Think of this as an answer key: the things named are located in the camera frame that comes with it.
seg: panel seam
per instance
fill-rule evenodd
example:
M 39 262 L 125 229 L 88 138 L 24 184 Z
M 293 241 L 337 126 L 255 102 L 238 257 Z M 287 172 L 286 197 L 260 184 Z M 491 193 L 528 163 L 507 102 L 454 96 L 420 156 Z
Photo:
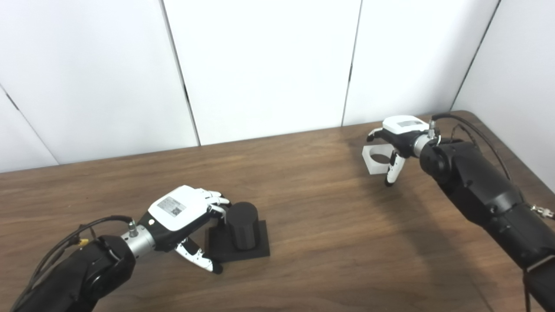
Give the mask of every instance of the panel seam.
M 343 115 L 341 117 L 341 126 L 342 127 L 343 127 L 343 124 L 345 122 L 345 112 L 347 110 L 347 98 L 349 97 L 349 87 L 351 86 L 352 63 L 355 60 L 356 40 L 359 37 L 360 15 L 362 14 L 362 3 L 363 2 L 364 2 L 364 0 L 360 0 L 359 17 L 356 21 L 355 42 L 352 45 L 351 67 L 349 68 L 349 78 L 347 80 L 347 90 L 345 90 L 345 103 L 343 104 Z
M 166 31 L 168 33 L 168 38 L 170 40 L 171 52 L 173 53 L 173 56 L 174 56 L 175 65 L 177 66 L 177 71 L 179 75 L 179 80 L 181 81 L 183 94 L 185 95 L 185 104 L 187 106 L 187 110 L 189 111 L 189 117 L 191 118 L 191 122 L 193 124 L 193 132 L 195 134 L 196 144 L 197 146 L 201 146 L 199 132 L 196 127 L 195 116 L 193 114 L 193 107 L 191 106 L 191 101 L 189 100 L 189 93 L 187 92 L 187 86 L 185 85 L 185 79 L 183 78 L 183 71 L 181 70 L 181 62 L 179 61 L 177 48 L 175 47 L 175 41 L 173 38 L 173 33 L 171 32 L 171 26 L 168 18 L 168 13 L 166 11 L 166 6 L 164 4 L 164 0 L 159 0 L 159 3 L 160 3 L 160 8 L 162 10 L 162 17 L 164 18 L 164 24 L 166 26 Z
M 498 0 L 497 5 L 495 6 L 495 9 L 493 10 L 493 14 L 491 14 L 490 21 L 487 23 L 486 30 L 484 31 L 484 34 L 482 35 L 482 39 L 480 39 L 480 43 L 478 44 L 478 47 L 476 48 L 476 51 L 474 52 L 474 56 L 472 56 L 472 60 L 470 61 L 470 64 L 468 65 L 468 68 L 466 69 L 465 76 L 462 78 L 461 85 L 459 85 L 459 87 L 458 87 L 457 93 L 455 94 L 455 98 L 453 99 L 453 103 L 451 103 L 451 107 L 449 107 L 449 111 L 452 111 L 453 107 L 455 106 L 455 102 L 457 101 L 458 95 L 461 92 L 462 86 L 465 84 L 466 77 L 468 77 L 468 73 L 470 72 L 470 69 L 472 68 L 472 65 L 474 64 L 474 60 L 476 59 L 476 55 L 478 55 L 478 51 L 482 47 L 482 43 L 484 41 L 484 38 L 486 37 L 486 34 L 487 34 L 488 30 L 490 29 L 491 22 L 493 21 L 493 18 L 495 17 L 495 13 L 497 13 L 497 9 L 499 8 L 500 4 L 501 4 L 501 0 Z
M 6 89 L 4 89 L 4 86 L 0 84 L 0 89 L 2 89 L 2 91 L 4 91 L 4 94 L 6 95 L 6 97 L 8 98 L 8 100 L 12 103 L 12 105 L 17 109 L 17 111 L 21 114 L 21 116 L 23 117 L 23 119 L 25 120 L 25 122 L 27 123 L 27 125 L 29 125 L 29 127 L 31 128 L 31 130 L 33 131 L 33 133 L 37 136 L 37 138 L 39 139 L 39 141 L 41 141 L 42 145 L 44 146 L 44 148 L 46 148 L 46 150 L 48 151 L 48 153 L 50 154 L 50 156 L 52 156 L 52 159 L 54 159 L 54 161 L 56 162 L 56 164 L 60 165 L 60 162 L 58 161 L 58 159 L 56 158 L 56 156 L 54 156 L 54 153 L 52 153 L 52 151 L 48 148 L 48 145 L 46 145 L 46 143 L 44 142 L 44 140 L 41 138 L 41 136 L 38 134 L 38 132 L 35 130 L 35 128 L 33 128 L 33 125 L 29 122 L 29 120 L 27 119 L 27 117 L 25 117 L 25 114 L 23 114 L 23 112 L 19 109 L 19 107 L 16 105 L 16 103 L 14 102 L 13 98 L 9 95 L 9 93 L 6 91 Z

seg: robot finger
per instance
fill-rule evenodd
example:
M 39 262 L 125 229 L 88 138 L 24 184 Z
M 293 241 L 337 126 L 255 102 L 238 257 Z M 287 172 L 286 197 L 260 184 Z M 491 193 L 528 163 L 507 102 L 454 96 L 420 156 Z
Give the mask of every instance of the robot finger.
M 401 173 L 404 164 L 405 158 L 401 157 L 398 152 L 394 150 L 391 153 L 389 168 L 387 169 L 387 174 L 385 177 L 386 186 L 390 187 L 395 183 L 395 181 L 397 181 L 397 177 L 399 176 L 399 173 Z
M 210 205 L 223 205 L 223 206 L 231 206 L 231 202 L 229 201 L 229 199 L 223 198 L 223 197 L 210 197 L 210 198 L 206 198 L 206 203 L 210 204 Z
M 175 251 L 183 256 L 183 258 L 209 272 L 221 274 L 223 271 L 223 268 L 219 263 L 213 261 L 210 257 L 205 255 L 202 249 L 188 237 L 179 243 L 179 245 L 175 248 Z
M 227 223 L 226 210 L 220 206 L 210 205 L 210 214 L 213 218 L 218 218 L 218 225 Z
M 202 196 L 204 196 L 204 198 L 221 197 L 220 192 L 216 192 L 216 191 L 213 191 L 213 190 L 196 189 L 196 191 L 199 192 L 200 194 L 202 194 Z
M 366 141 L 367 142 L 372 142 L 374 139 L 379 138 L 380 135 L 381 135 L 382 130 L 383 130 L 383 128 L 376 128 L 376 129 L 372 130 L 368 134 L 368 137 L 366 137 Z

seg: white robotic hand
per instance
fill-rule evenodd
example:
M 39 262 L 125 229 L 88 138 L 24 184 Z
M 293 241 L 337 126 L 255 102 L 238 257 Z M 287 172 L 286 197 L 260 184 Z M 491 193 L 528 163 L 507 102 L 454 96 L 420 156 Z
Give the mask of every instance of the white robotic hand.
M 155 201 L 138 222 L 137 233 L 122 236 L 136 258 L 148 251 L 175 249 L 187 260 L 210 272 L 220 274 L 221 265 L 212 261 L 189 235 L 211 218 L 219 225 L 226 222 L 226 210 L 231 202 L 221 193 L 180 186 Z
M 382 125 L 382 128 L 372 130 L 366 141 L 382 138 L 393 145 L 385 179 L 386 186 L 390 187 L 397 181 L 405 160 L 411 156 L 419 157 L 424 145 L 435 137 L 435 125 L 428 125 L 414 116 L 406 115 L 388 117 Z

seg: black arm segment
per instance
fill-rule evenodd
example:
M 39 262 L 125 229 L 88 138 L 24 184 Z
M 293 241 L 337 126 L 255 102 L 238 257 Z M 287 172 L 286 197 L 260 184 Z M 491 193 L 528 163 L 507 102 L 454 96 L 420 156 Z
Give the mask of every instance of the black arm segment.
M 427 145 L 420 166 L 466 219 L 481 226 L 525 271 L 524 284 L 555 311 L 555 233 L 530 210 L 520 190 L 470 142 Z
M 131 277 L 135 257 L 119 236 L 74 251 L 37 285 L 16 312 L 90 312 Z

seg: cable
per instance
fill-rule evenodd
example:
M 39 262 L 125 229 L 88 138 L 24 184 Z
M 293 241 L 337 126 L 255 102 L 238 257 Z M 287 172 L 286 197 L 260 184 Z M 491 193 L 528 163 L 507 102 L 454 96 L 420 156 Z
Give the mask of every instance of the cable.
M 530 292 L 528 291 L 528 287 L 526 287 L 526 283 L 524 284 L 524 308 L 526 309 L 526 312 L 532 311 L 530 305 Z
M 476 146 L 476 148 L 480 150 L 480 146 L 478 146 L 478 143 L 476 142 L 476 139 L 474 138 L 472 133 L 470 133 L 470 131 L 468 131 L 462 124 L 459 124 L 459 123 L 456 126 L 454 126 L 453 129 L 451 130 L 451 142 L 453 142 L 453 138 L 455 137 L 455 131 L 457 130 L 457 128 L 461 128 L 461 130 L 463 130 L 466 133 L 466 135 L 470 138 L 470 140 Z
M 62 247 L 64 244 L 68 244 L 72 239 L 74 239 L 79 233 L 97 225 L 103 222 L 107 222 L 107 221 L 121 221 L 121 222 L 125 222 L 127 224 L 131 223 L 133 221 L 133 218 L 125 216 L 125 215 L 111 215 L 109 217 L 105 217 L 105 218 L 101 218 L 95 221 L 92 221 L 91 223 L 85 224 L 82 227 L 79 227 L 77 230 L 73 231 L 71 234 L 69 234 L 68 236 L 66 236 L 64 239 L 62 239 L 58 244 L 56 244 L 45 256 L 44 258 L 42 258 L 41 262 L 39 262 L 39 264 L 37 265 L 37 267 L 35 268 L 35 271 L 33 272 L 33 274 L 31 275 L 31 279 L 29 280 L 29 284 L 27 284 L 27 286 L 23 289 L 23 291 L 21 292 L 21 295 L 19 295 L 19 297 L 17 297 L 16 302 L 13 304 L 12 308 L 9 310 L 9 312 L 15 312 L 19 306 L 21 305 L 23 299 L 25 298 L 25 296 L 32 290 L 33 285 L 40 279 L 40 277 L 50 268 L 50 266 L 52 266 L 54 264 L 54 262 L 56 262 L 56 260 L 51 261 L 46 268 L 43 269 L 44 265 L 46 264 L 46 262 L 48 261 L 48 259 L 50 259 L 50 257 L 58 250 L 60 249 L 60 247 Z
M 97 239 L 97 234 L 94 232 L 93 227 L 90 227 L 90 236 L 93 237 L 93 240 Z
M 493 146 L 493 143 L 490 141 L 490 139 L 487 138 L 487 136 L 484 133 L 482 133 L 478 128 L 476 128 L 476 126 L 471 124 L 469 121 L 467 121 L 466 119 L 464 119 L 462 117 L 459 117 L 457 115 L 453 115 L 453 114 L 450 114 L 450 113 L 441 113 L 441 114 L 435 114 L 435 115 L 432 116 L 432 120 L 439 120 L 439 119 L 443 119 L 443 118 L 456 119 L 456 120 L 462 122 L 463 124 L 465 124 L 466 126 L 468 126 L 474 132 L 476 132 L 476 134 L 478 134 L 478 136 L 480 138 L 482 138 L 484 140 L 484 142 L 486 142 L 486 144 L 490 147 L 491 151 L 493 152 L 493 154 L 495 155 L 495 157 L 499 161 L 499 164 L 501 165 L 501 168 L 503 168 L 503 171 L 505 172 L 505 176 L 507 176 L 507 179 L 509 181 L 512 181 L 511 174 L 509 172 L 509 169 L 505 165 L 505 162 L 503 161 L 501 156 L 499 156 L 499 153 L 497 152 L 497 150 Z

